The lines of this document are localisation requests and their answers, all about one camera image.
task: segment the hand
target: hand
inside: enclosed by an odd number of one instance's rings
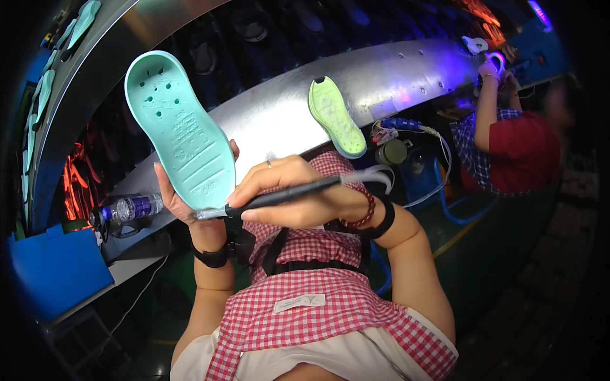
[[[239,148],[235,143],[235,140],[231,139],[229,144],[233,151],[233,157],[235,160],[239,157]],[[154,164],[154,170],[157,174],[157,180],[159,181],[159,190],[161,191],[161,197],[163,199],[163,205],[173,214],[177,219],[188,225],[189,227],[204,227],[209,226],[212,221],[198,221],[196,219],[189,218],[193,213],[193,210],[176,194],[174,187],[170,183],[170,179],[167,177],[163,166],[160,163]]]
[[[504,70],[502,72],[502,81],[504,81],[504,85],[511,92],[511,95],[515,95],[517,93],[517,86],[519,85],[519,82],[511,71]]]
[[[323,176],[300,156],[288,156],[271,161],[271,168],[268,168],[265,162],[250,169],[227,201],[229,206],[239,208],[261,190],[289,187],[322,178]],[[242,220],[304,229],[337,218],[357,221],[366,215],[367,209],[366,196],[350,188],[336,185],[319,194],[305,196],[279,206],[246,210],[242,213]]]
[[[479,66],[479,74],[483,78],[486,76],[493,76],[494,78],[499,79],[500,77],[498,77],[498,69],[489,58],[489,55],[486,54],[486,57],[485,62]]]

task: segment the white shirt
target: white shirt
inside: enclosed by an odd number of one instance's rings
[[[419,320],[443,341],[456,357],[458,356],[455,346],[429,320],[412,308],[407,310],[407,314]],[[205,379],[218,345],[219,331],[220,327],[211,335],[196,338],[184,349],[171,369],[171,381]],[[372,327],[363,331],[411,380],[432,379],[385,328]],[[402,379],[375,345],[361,333],[354,331],[314,343],[245,352],[239,361],[234,380],[274,380],[299,363],[320,366],[347,380]]]

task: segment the green floor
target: green floor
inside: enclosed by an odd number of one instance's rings
[[[393,200],[404,202],[403,195],[401,187],[397,185]],[[471,215],[490,200],[485,195],[469,196],[456,207],[454,213],[457,216]],[[554,191],[497,201],[478,223],[467,227],[468,231],[463,237],[449,248],[443,248],[442,254],[436,258],[436,266],[454,310],[458,337],[468,331],[526,262],[540,234],[548,226],[554,204]],[[451,223],[443,214],[439,202],[414,214],[425,228],[433,252],[465,228]],[[132,303],[158,265],[156,263],[120,286],[118,294],[121,304],[128,307]],[[237,289],[249,285],[248,272],[245,270],[241,267],[236,269]],[[371,285],[375,289],[382,284],[382,272],[374,265],[370,272]],[[193,300],[195,280],[192,254],[183,252],[172,255],[129,315],[146,343],[134,356],[128,377],[131,380],[155,379],[153,376],[159,371],[166,374],[174,344],[186,327],[187,321],[163,312],[156,301],[152,290],[161,279],[177,283]]]

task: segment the worker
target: worker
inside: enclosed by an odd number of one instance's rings
[[[231,147],[237,157],[233,140]],[[189,219],[162,166],[155,170],[163,204],[188,225],[196,250],[195,301],[170,379],[440,380],[455,365],[453,312],[428,238],[400,206],[355,183],[243,212],[256,243],[251,286],[235,293],[224,221]],[[248,172],[228,204],[353,170],[336,151],[309,163],[270,160]],[[360,234],[322,227],[337,220]],[[369,239],[387,249],[393,302],[377,296],[364,274]]]
[[[476,112],[451,123],[466,190],[520,195],[550,188],[559,180],[570,133],[583,115],[583,97],[570,76],[549,86],[544,113],[522,111],[517,79],[498,74],[489,58],[479,67],[483,88]],[[509,109],[498,108],[501,82],[509,90]]]

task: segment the purple light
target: purple light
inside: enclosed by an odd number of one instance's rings
[[[538,5],[538,3],[534,0],[528,0],[529,6],[532,7],[542,24],[546,26],[544,29],[545,32],[550,32],[553,30],[553,26],[551,25],[551,21],[548,19],[547,15],[544,13],[542,8]]]

